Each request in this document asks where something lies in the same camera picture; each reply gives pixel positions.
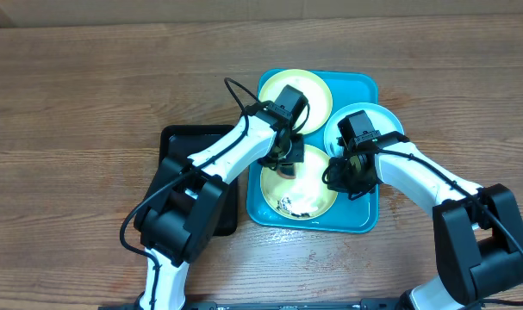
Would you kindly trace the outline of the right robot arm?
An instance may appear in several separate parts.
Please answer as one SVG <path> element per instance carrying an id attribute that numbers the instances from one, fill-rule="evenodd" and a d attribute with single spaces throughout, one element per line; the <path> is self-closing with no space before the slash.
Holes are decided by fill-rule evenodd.
<path id="1" fill-rule="evenodd" d="M 510 189 L 454 175 L 397 131 L 330 133 L 324 144 L 331 160 L 323 180 L 330 189 L 357 199 L 387 184 L 432 218 L 438 274 L 395 299 L 395 308 L 523 307 L 495 298 L 523 284 L 523 220 Z"/>

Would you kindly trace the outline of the yellow-green plate bottom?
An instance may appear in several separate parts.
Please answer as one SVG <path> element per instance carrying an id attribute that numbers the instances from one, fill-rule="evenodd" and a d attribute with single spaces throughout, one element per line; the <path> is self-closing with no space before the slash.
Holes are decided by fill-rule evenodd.
<path id="1" fill-rule="evenodd" d="M 291 220 L 311 220 L 323 215 L 338 196 L 322 182 L 329 159 L 321 149 L 306 145 L 304 160 L 293 165 L 293 179 L 264 167 L 260 172 L 260 189 L 269 207 Z"/>

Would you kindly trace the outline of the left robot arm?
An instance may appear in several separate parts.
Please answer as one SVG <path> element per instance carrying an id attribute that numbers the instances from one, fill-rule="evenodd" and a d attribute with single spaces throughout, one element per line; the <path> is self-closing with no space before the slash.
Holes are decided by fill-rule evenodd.
<path id="1" fill-rule="evenodd" d="M 234 179 L 251 163 L 278 166 L 301 139 L 310 116 L 304 99 L 255 102 L 243 107 L 236 126 L 201 152 L 167 155 L 144 200 L 124 220 L 140 232 L 135 253 L 148 260 L 146 287 L 138 309 L 181 309 L 193 263 L 214 235 Z"/>

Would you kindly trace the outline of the light blue plate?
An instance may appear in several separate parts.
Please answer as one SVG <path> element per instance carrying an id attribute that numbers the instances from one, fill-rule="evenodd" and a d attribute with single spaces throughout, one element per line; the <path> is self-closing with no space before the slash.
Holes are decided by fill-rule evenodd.
<path id="1" fill-rule="evenodd" d="M 323 134 L 323 145 L 327 155 L 330 157 L 340 157 L 343 154 L 344 147 L 338 144 L 338 138 L 341 136 L 338 123 L 346 116 L 363 110 L 376 130 L 381 134 L 397 131 L 404 133 L 402 124 L 398 118 L 385 107 L 369 102 L 357 102 L 346 105 L 333 113 L 327 121 Z"/>

